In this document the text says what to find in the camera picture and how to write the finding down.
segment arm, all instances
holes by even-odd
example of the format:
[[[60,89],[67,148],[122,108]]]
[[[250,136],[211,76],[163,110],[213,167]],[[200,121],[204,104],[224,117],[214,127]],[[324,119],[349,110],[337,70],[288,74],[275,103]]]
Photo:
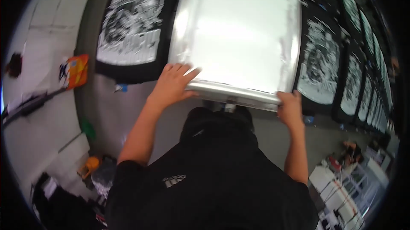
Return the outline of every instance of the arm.
[[[123,161],[135,161],[146,166],[151,157],[154,144],[155,126],[162,112],[169,105],[197,95],[194,91],[186,91],[187,84],[194,79],[199,70],[184,74],[190,69],[189,65],[177,63],[167,64],[160,75],[157,84],[148,96],[138,119],[118,157],[118,164]]]
[[[298,91],[292,93],[278,92],[282,100],[278,109],[280,120],[287,125],[290,133],[290,147],[286,156],[284,171],[293,180],[307,185],[308,158],[305,146],[305,124],[302,121],[301,96]]]

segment hand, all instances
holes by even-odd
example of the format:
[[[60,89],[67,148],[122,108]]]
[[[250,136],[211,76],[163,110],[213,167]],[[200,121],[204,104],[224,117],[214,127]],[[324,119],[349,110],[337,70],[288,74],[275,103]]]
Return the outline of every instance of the hand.
[[[290,130],[304,127],[302,120],[302,102],[300,92],[293,93],[278,92],[276,95],[282,100],[278,107],[278,117]]]
[[[164,67],[154,90],[148,96],[147,104],[162,111],[171,104],[198,95],[193,90],[185,90],[188,83],[200,72],[195,69],[184,76],[190,68],[191,66],[188,64],[168,63]]]

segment person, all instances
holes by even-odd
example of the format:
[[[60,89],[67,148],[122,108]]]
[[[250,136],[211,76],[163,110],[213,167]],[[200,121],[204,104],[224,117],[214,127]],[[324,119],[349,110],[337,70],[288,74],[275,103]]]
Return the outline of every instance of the person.
[[[245,114],[193,109],[180,142],[148,165],[155,125],[199,71],[167,64],[118,157],[106,203],[110,230],[315,229],[300,93],[282,93],[280,120],[290,133],[284,171],[258,148]]]
[[[364,157],[362,155],[362,150],[356,142],[344,141],[343,145],[346,146],[346,151],[344,152],[344,167],[348,167],[351,164],[357,165],[356,163],[360,164],[363,162]]]

